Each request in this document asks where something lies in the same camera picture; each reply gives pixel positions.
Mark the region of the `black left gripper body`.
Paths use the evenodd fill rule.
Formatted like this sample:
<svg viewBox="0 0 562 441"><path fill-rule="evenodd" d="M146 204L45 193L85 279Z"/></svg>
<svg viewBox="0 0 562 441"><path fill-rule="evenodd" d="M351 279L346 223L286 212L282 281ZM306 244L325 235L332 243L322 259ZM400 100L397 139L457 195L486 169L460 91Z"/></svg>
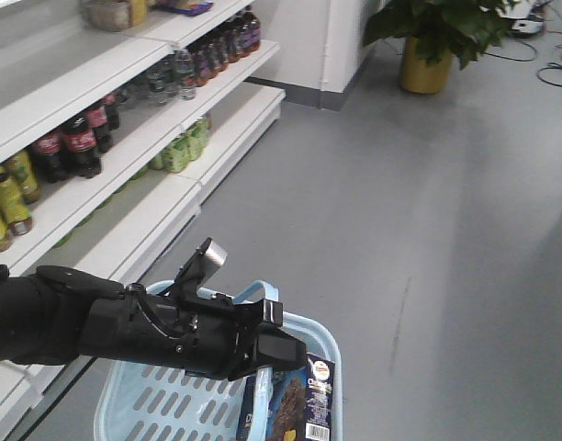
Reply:
<svg viewBox="0 0 562 441"><path fill-rule="evenodd" d="M258 352L258 307L223 294L179 303L137 288L95 300L78 339L82 355L180 368L208 379L235 380L265 367Z"/></svg>

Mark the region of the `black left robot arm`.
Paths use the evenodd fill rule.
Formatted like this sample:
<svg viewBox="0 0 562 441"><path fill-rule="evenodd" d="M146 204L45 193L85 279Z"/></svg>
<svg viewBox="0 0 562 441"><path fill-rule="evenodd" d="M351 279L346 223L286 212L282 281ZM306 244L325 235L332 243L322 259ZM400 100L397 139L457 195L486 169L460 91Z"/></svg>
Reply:
<svg viewBox="0 0 562 441"><path fill-rule="evenodd" d="M152 295L63 266L11 277L0 265L0 361L57 366L93 356L216 380L305 366L305 344L282 329L281 303L201 298L204 275L187 266Z"/></svg>

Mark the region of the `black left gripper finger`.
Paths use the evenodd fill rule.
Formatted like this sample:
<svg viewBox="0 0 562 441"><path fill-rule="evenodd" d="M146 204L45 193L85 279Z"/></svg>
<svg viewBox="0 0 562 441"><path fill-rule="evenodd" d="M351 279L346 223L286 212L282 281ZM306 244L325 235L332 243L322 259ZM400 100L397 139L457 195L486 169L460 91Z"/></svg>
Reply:
<svg viewBox="0 0 562 441"><path fill-rule="evenodd" d="M283 325L283 304L276 300L262 299L256 302L258 322L263 326Z"/></svg>
<svg viewBox="0 0 562 441"><path fill-rule="evenodd" d="M273 329L257 336L253 355L258 368L296 370L307 362L307 346L297 337Z"/></svg>

